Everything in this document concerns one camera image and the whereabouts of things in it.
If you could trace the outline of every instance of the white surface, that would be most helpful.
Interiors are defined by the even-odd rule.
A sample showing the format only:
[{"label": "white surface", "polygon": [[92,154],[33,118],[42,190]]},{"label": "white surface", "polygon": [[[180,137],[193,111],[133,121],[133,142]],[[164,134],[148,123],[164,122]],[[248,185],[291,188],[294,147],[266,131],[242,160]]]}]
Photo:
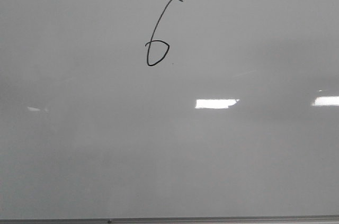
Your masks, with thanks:
[{"label": "white surface", "polygon": [[0,218],[338,213],[338,0],[168,1],[0,0]]}]

